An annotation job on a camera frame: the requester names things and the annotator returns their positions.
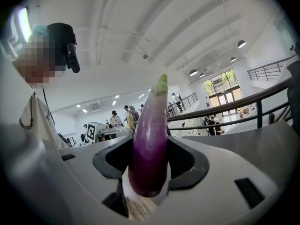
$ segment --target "person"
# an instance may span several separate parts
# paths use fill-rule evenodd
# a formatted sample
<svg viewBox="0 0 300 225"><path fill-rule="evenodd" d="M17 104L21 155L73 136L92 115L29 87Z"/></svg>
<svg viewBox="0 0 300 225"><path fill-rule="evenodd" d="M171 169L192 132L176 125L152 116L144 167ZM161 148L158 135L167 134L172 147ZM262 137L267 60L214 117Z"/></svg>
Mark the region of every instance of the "person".
<svg viewBox="0 0 300 225"><path fill-rule="evenodd" d="M178 96L175 93L172 94L172 100L173 100L173 102L176 103L176 105L177 105L178 109L180 110L180 112L182 112L182 107L181 107L181 104L180 104L180 100L179 100Z"/></svg>
<svg viewBox="0 0 300 225"><path fill-rule="evenodd" d="M299 45L299 42L295 43L295 52L296 52L297 55L300 54L300 45Z"/></svg>
<svg viewBox="0 0 300 225"><path fill-rule="evenodd" d="M182 99L181 99L180 94L178 95L178 99L179 99L179 101L180 101L181 106L182 106L183 109L185 110L185 107L184 107L184 104L183 104L183 102L182 102Z"/></svg>
<svg viewBox="0 0 300 225"><path fill-rule="evenodd" d="M216 127L216 135L221 135L222 134L222 129L221 127Z"/></svg>
<svg viewBox="0 0 300 225"><path fill-rule="evenodd" d="M215 124L214 117L211 117L210 121L208 122L208 125L214 125L214 124ZM208 130L209 130L211 136L215 135L215 130L213 127L209 127Z"/></svg>
<svg viewBox="0 0 300 225"><path fill-rule="evenodd" d="M68 24L40 24L31 31L29 42L20 56L13 61L13 65L20 76L35 89L42 88L58 72L66 70L67 45L75 46L77 43L73 28ZM35 133L39 139L53 142L57 149L68 147L56 132L50 109L35 92L27 102L19 123L24 129Z"/></svg>
<svg viewBox="0 0 300 225"><path fill-rule="evenodd" d="M120 117L117 115L117 112L115 110L112 111L112 116L110 118L109 123L113 126L113 127L117 127L118 125L121 124L121 119Z"/></svg>
<svg viewBox="0 0 300 225"><path fill-rule="evenodd" d="M127 119L127 123L128 123L128 128L129 129L135 129L135 126L133 124L134 122L134 119L133 119L133 115L132 115L132 112L129 110L129 107L127 105L124 106L124 109L125 109L125 116L126 116L126 119Z"/></svg>
<svg viewBox="0 0 300 225"><path fill-rule="evenodd" d="M82 134L80 135L80 138L81 138L81 141L84 142L84 139L86 137L86 133L87 133L87 128L88 128L88 125L87 124L84 124L83 125L83 130L82 130Z"/></svg>

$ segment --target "balcony railing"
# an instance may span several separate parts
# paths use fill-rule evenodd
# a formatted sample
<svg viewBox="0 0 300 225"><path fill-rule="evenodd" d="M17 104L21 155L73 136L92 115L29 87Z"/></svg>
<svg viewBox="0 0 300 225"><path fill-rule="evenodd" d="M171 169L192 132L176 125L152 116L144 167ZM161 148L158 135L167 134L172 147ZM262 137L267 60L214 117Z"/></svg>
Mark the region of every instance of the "balcony railing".
<svg viewBox="0 0 300 225"><path fill-rule="evenodd" d="M289 57L289 58L285 58L261 67L257 67L255 69L249 70L247 71L249 74L249 77L251 80L263 80L263 81L272 81L272 80L276 80L278 79L281 71L282 71L282 67L283 62L288 61L289 59L293 58Z"/></svg>
<svg viewBox="0 0 300 225"><path fill-rule="evenodd" d="M181 113L181 111L186 111L192 104L198 100L195 93L189 95L180 100L180 102L173 103L168 106L168 117L176 116Z"/></svg>
<svg viewBox="0 0 300 225"><path fill-rule="evenodd" d="M280 82L260 93L253 94L249 97L245 97L243 99L237 100L235 102L231 102L225 105L221 105L218 107L213 107L211 109L205 109L201 111L196 111L196 112L190 112L182 115L177 115L173 117L168 117L167 120L168 122L171 121L177 121L177 120L186 120L186 119L193 119L193 118L200 118L200 117L205 117L205 116L210 116L212 114L217 114L217 113L222 113L225 111L233 110L236 108L241 108L243 106L247 106L252 103L256 103L256 109L257 109L257 115L250 116L247 118L243 118L240 120L236 121L231 121L231 122L225 122L225 123L220 123L220 124L214 124L214 125L207 125L207 126L198 126L198 127L177 127L177 128L170 128L168 130L168 134L171 135L170 130L193 130L193 129L204 129L204 128L215 128L215 127L223 127L227 125L232 125L232 124L237 124L237 123L242 123L250 120L257 119L257 128L261 128L263 126L263 116L268 115L270 113L273 113L279 109L282 109L289 105L289 102L283 103L277 107L274 107L273 109L270 109L266 112L263 112L262 108L262 100L269 98L285 89L288 88L288 86L291 84L292 79L286 79L283 82ZM286 121L291 119L292 117L289 116L285 118Z"/></svg>

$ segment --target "white wall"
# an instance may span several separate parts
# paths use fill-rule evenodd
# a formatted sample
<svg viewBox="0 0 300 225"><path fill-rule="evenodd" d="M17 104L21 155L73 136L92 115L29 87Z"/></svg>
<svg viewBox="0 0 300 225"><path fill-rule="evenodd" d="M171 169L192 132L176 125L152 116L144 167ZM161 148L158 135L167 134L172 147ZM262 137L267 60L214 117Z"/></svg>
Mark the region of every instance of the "white wall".
<svg viewBox="0 0 300 225"><path fill-rule="evenodd" d="M65 111L53 112L53 119L55 121L55 129L64 137L77 133L78 125L75 116L66 113Z"/></svg>
<svg viewBox="0 0 300 225"><path fill-rule="evenodd" d="M204 87L203 82L217 76L218 74L221 74L225 71L228 71L229 69L233 68L236 77L238 79L238 82L240 84L240 90L241 93L243 95L243 98L248 97L254 93L256 93L256 91L254 90L253 86L251 85L251 80L250 77L248 75L248 70L249 70L249 66L246 62L245 59L242 59L236 63L234 63L233 65L220 70L218 73L215 73L213 75L207 76L201 80L199 80L198 82L195 82L193 84L190 85L190 91L191 93L196 93L198 99L200 100L200 106L198 107L199 110L203 110L203 109L208 109L211 108L211 104L210 104L210 100L208 98L206 89Z"/></svg>
<svg viewBox="0 0 300 225"><path fill-rule="evenodd" d="M249 69L289 57L274 25L266 28L246 52Z"/></svg>
<svg viewBox="0 0 300 225"><path fill-rule="evenodd" d="M210 99L208 98L206 89L204 87L204 84L202 82L193 83L190 85L190 88L192 90L192 93L196 93L196 96L199 101L199 105L196 109L196 111L209 109L211 108Z"/></svg>
<svg viewBox="0 0 300 225"><path fill-rule="evenodd" d="M68 70L63 78L55 78L55 82L45 89L51 111L114 94L148 90L163 73L168 75L170 86L188 82L185 75L163 67L141 67L124 63L111 69L109 65L83 67L78 74ZM39 97L43 96L41 90L37 90L37 94Z"/></svg>
<svg viewBox="0 0 300 225"><path fill-rule="evenodd" d="M255 89L267 89L269 87L272 87L276 84L276 80L272 80L272 81L265 81L265 80L252 80L251 81L251 85L254 86Z"/></svg>
<svg viewBox="0 0 300 225"><path fill-rule="evenodd" d="M180 90L181 98L186 98L189 95L193 94L193 91L191 90L191 87L188 83L187 84L180 84L178 87L179 87L179 90Z"/></svg>

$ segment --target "desk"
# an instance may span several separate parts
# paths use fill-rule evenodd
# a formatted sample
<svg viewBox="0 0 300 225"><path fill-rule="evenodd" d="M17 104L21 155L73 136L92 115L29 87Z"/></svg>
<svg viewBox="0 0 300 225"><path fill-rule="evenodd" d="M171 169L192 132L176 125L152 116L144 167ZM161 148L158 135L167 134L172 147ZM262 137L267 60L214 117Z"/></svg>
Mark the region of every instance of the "desk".
<svg viewBox="0 0 300 225"><path fill-rule="evenodd" d="M98 133L97 138L99 142L111 140L117 137L122 137L122 136L131 136L133 135L133 130L132 129L122 129L119 131L113 131L109 133Z"/></svg>

